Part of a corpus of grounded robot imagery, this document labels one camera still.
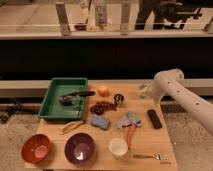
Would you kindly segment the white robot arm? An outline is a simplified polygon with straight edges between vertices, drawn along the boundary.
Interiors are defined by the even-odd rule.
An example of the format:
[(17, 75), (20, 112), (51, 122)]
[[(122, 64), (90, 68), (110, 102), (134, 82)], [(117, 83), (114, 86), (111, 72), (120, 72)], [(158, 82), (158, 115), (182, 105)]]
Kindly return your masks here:
[(160, 71), (148, 88), (149, 96), (160, 102), (168, 94), (213, 135), (213, 104), (185, 88), (180, 69)]

